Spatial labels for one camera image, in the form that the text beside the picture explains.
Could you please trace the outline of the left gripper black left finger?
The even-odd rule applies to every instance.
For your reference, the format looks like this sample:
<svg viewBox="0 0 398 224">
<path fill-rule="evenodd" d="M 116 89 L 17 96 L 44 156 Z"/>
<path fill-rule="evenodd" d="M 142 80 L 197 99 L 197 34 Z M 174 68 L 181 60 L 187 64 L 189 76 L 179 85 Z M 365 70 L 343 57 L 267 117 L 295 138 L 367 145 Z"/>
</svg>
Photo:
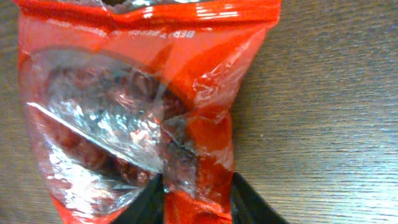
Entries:
<svg viewBox="0 0 398 224">
<path fill-rule="evenodd" d="M 165 190 L 157 174 L 111 224 L 164 224 Z"/>
</svg>

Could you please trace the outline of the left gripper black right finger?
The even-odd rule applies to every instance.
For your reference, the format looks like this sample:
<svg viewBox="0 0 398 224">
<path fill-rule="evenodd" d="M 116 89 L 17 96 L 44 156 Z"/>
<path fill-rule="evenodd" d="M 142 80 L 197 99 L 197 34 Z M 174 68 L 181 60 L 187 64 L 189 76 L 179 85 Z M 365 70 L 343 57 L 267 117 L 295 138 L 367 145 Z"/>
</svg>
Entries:
<svg viewBox="0 0 398 224">
<path fill-rule="evenodd" d="M 233 224 L 289 224 L 237 172 L 232 179 L 231 214 Z"/>
</svg>

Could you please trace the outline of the red snack bag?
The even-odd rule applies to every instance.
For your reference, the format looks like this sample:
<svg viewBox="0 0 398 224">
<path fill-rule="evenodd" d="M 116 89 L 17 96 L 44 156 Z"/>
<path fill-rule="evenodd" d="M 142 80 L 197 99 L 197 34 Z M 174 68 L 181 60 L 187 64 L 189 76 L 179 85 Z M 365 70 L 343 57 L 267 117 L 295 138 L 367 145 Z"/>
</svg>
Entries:
<svg viewBox="0 0 398 224">
<path fill-rule="evenodd" d="M 229 112 L 281 2 L 17 0 L 32 150 L 64 223 L 111 223 L 157 175 L 164 223 L 233 223 Z"/>
</svg>

